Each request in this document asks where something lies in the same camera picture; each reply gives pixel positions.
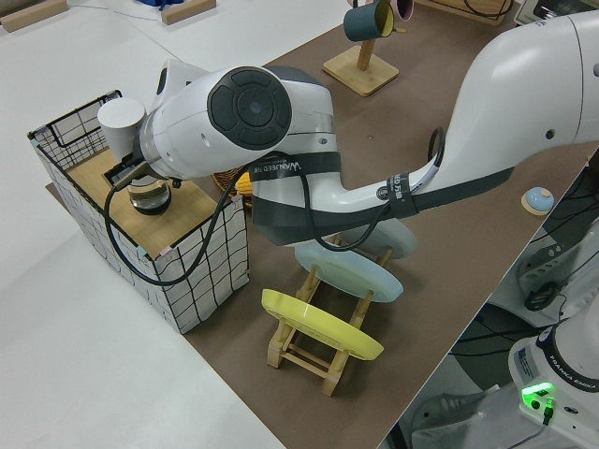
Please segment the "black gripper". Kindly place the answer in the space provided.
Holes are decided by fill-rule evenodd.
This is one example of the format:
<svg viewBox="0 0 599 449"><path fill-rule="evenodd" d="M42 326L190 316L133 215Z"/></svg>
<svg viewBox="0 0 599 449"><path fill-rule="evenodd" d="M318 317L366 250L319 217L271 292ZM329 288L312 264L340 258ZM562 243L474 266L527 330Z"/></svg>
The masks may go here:
<svg viewBox="0 0 599 449"><path fill-rule="evenodd" d="M111 188L125 188L138 174L147 174L149 168L148 162L143 157L128 154L121 164L110 168L103 177ZM183 180L179 178L169 177L168 180L173 186L183 184Z"/></svg>

